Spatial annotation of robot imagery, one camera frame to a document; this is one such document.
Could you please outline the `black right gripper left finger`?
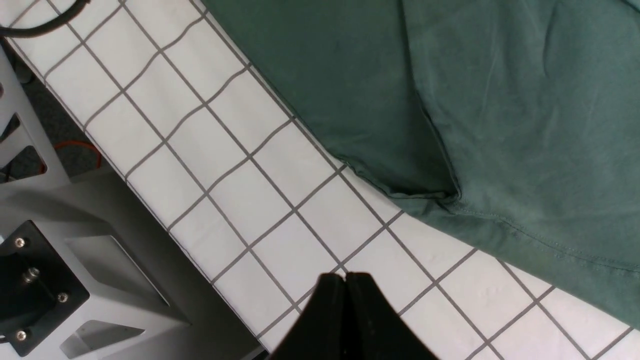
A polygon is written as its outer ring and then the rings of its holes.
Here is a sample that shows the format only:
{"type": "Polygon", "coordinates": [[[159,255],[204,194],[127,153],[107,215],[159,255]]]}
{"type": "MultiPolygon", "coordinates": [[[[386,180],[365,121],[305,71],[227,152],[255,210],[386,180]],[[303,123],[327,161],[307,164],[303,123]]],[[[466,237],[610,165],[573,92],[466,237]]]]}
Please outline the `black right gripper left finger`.
{"type": "Polygon", "coordinates": [[[323,273],[292,328],[270,353],[272,360],[338,360],[345,309],[342,276],[323,273]]]}

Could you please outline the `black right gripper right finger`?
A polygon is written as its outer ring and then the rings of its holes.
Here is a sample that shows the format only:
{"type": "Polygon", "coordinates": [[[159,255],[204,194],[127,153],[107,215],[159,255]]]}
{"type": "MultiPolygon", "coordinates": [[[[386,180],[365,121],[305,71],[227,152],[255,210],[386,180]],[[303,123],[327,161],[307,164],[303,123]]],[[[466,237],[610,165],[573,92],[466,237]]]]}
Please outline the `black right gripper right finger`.
{"type": "Polygon", "coordinates": [[[436,360],[382,294],[373,276],[346,275],[346,359],[436,360]]]}

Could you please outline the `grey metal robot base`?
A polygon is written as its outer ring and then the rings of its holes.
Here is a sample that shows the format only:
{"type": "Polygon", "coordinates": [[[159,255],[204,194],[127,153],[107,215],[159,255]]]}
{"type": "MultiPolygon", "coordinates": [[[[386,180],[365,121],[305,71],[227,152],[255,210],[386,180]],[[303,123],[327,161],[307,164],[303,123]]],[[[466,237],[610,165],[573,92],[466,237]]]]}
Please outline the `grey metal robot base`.
{"type": "Polygon", "coordinates": [[[1,53],[1,247],[34,251],[25,224],[64,263],[41,256],[27,287],[64,274],[52,291],[69,314],[26,360],[253,360],[264,347],[205,281],[178,244],[107,168],[69,177],[1,53]]]}

